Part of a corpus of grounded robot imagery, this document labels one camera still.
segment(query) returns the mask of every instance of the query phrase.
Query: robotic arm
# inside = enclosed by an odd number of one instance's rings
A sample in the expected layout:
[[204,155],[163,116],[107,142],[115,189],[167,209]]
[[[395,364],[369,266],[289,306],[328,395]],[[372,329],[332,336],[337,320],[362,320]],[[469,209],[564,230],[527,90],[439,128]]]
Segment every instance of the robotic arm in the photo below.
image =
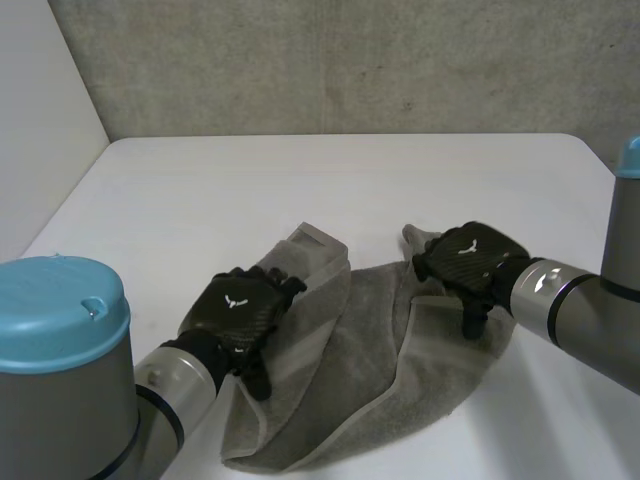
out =
[[617,172],[600,276],[555,260],[530,258],[480,223],[449,230],[413,259],[465,306],[463,334],[478,338],[486,312],[506,308],[547,341],[640,394],[640,137]]

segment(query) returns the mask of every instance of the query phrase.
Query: black glove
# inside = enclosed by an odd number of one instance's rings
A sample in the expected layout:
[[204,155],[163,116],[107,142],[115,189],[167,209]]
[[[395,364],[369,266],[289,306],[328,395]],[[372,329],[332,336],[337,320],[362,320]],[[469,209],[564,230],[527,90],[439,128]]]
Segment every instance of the black glove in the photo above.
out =
[[433,276],[462,300],[462,333],[469,340],[482,336],[487,313],[494,305],[508,308],[502,301],[503,295],[497,293],[500,286],[496,285],[496,278],[510,270],[511,265],[517,264],[522,271],[523,264],[532,262],[518,243],[478,222],[448,230],[427,242],[423,254],[413,257],[420,281]]
[[267,337],[306,285],[273,268],[234,268],[213,277],[185,317],[180,332],[202,329],[213,334],[256,400],[271,396],[271,383],[260,355]]

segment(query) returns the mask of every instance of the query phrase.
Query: cloth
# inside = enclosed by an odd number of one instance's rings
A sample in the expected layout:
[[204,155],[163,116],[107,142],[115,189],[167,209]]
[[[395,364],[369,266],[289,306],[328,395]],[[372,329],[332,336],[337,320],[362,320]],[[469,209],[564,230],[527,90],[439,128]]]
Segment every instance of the cloth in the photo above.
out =
[[345,245],[303,223],[258,262],[265,270],[279,268],[298,277],[307,290],[295,297],[262,351],[271,397],[257,402],[243,382],[237,382],[223,456],[253,455],[297,409],[347,303],[351,276],[347,254]]
[[[411,254],[436,236],[403,230]],[[348,303],[295,412],[270,441],[238,455],[229,448],[246,437],[236,395],[223,461],[255,473],[314,468],[427,427],[473,392],[508,344],[511,318],[499,309],[489,316],[485,334],[470,342],[459,300],[433,278],[419,282],[410,262],[352,272]]]

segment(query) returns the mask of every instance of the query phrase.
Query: white logo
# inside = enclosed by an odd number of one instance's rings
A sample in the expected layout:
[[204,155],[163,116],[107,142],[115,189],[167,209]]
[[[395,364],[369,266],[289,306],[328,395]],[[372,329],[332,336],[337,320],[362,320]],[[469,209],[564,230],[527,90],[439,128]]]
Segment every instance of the white logo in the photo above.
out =
[[476,248],[477,246],[478,246],[478,240],[474,238],[473,244],[466,250],[460,250],[458,252],[458,255],[464,255],[465,253],[476,253],[478,251],[478,249]]
[[229,298],[229,295],[225,295],[224,299],[227,301],[227,305],[229,305],[229,308],[241,307],[242,305],[246,305],[247,303],[249,303],[249,300],[247,300],[246,298],[244,300],[236,302],[235,300],[231,300]]

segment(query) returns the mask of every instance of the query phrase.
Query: black ring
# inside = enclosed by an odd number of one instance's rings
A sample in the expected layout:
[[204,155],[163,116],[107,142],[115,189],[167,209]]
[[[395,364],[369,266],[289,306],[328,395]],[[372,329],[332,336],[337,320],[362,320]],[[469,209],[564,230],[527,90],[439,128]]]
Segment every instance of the black ring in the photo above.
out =
[[600,278],[600,285],[602,285],[602,288],[607,292],[615,295],[616,297],[624,298],[630,302],[640,303],[640,292],[638,290],[623,287],[622,285],[602,277]]
[[574,278],[569,283],[567,283],[564,288],[560,290],[560,293],[556,295],[556,298],[553,299],[553,303],[551,304],[551,308],[549,309],[549,316],[547,317],[547,332],[549,333],[549,339],[556,347],[560,347],[560,345],[558,344],[558,337],[556,337],[556,319],[558,317],[558,312],[560,311],[562,302],[564,302],[564,299],[567,298],[572,290],[582,282],[586,282],[587,280],[596,277],[597,275],[594,275],[593,273],[586,273]]
[[133,447],[138,441],[139,434],[140,434],[140,411],[138,411],[138,424],[136,425],[136,430],[135,432],[133,432],[133,436],[131,437],[131,440],[129,441],[125,449],[122,451],[122,453],[118,455],[113,462],[111,462],[109,465],[107,465],[105,468],[103,468],[101,471],[99,471],[92,477],[89,477],[87,480],[105,480],[109,478],[113,473],[115,473],[122,466],[122,464],[127,460],[127,458],[129,458],[129,455],[131,454]]
[[174,433],[176,434],[178,450],[180,450],[182,448],[182,445],[184,445],[184,428],[182,427],[180,418],[178,418],[176,412],[174,412],[173,408],[171,408],[171,405],[169,405],[167,401],[156,392],[154,392],[150,388],[145,387],[144,385],[136,385],[136,393],[139,397],[142,397],[149,403],[151,403],[160,411],[160,413],[164,415],[164,417],[169,422],[169,425],[171,425],[171,428],[173,428]]

